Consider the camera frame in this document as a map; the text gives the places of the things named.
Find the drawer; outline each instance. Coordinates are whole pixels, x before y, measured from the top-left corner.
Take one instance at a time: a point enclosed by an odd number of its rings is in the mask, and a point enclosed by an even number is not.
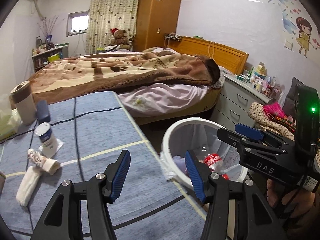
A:
[[[210,118],[211,121],[216,122],[230,131],[235,131],[235,123],[233,123],[230,119],[228,119],[224,114],[222,114],[219,110],[214,109],[212,116]]]
[[[258,102],[259,104],[265,105],[265,103],[259,98],[227,78],[221,89],[221,94],[240,106],[246,112],[249,111],[249,107],[253,102]]]
[[[222,114],[228,117],[228,119],[230,119],[235,124],[243,123],[245,125],[253,127],[255,123],[255,121],[248,116],[248,113],[244,109],[242,109],[240,106],[236,105],[234,102],[223,95],[220,95],[216,104],[216,109],[218,109]]]

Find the trash can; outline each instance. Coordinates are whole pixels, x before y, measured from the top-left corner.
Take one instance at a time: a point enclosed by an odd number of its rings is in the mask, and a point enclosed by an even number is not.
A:
[[[200,117],[183,119],[171,125],[164,134],[160,154],[165,176],[168,178],[168,174],[172,173],[177,181],[193,189],[189,177],[178,168],[172,158],[177,155],[184,158],[187,150],[194,150],[201,161],[207,155],[217,153],[224,162],[229,179],[242,182],[248,169],[239,164],[237,149],[218,139],[217,130],[222,127]]]

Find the pillow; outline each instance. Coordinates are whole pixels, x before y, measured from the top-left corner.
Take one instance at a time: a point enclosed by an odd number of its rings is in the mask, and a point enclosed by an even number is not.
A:
[[[294,101],[290,98],[286,98],[284,101],[284,105],[282,107],[282,110],[284,111],[286,116],[291,115],[293,118],[293,122],[296,120],[296,112],[294,109]]]
[[[296,84],[301,84],[301,85],[305,86],[305,84],[303,84],[300,80],[293,77],[292,82],[291,82],[291,87],[290,87],[290,90],[289,90],[286,98],[290,98],[290,99],[294,100],[294,92],[296,90]]]

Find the teddy bear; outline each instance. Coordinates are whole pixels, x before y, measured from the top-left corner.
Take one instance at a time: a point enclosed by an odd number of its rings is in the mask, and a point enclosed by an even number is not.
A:
[[[127,31],[126,30],[118,30],[117,28],[110,29],[113,39],[109,46],[120,45],[121,49],[130,49],[129,41],[127,39]]]

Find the decorative branches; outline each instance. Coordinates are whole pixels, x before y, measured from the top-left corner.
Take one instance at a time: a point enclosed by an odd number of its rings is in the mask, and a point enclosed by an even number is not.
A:
[[[59,15],[58,16],[54,16],[53,18],[49,18],[49,20],[44,19],[42,21],[42,27],[40,26],[39,23],[37,23],[39,28],[40,28],[40,30],[41,30],[41,32],[43,33],[43,35],[45,37],[47,35],[51,35],[51,33],[53,31],[53,27],[56,24],[58,18],[59,18]]]

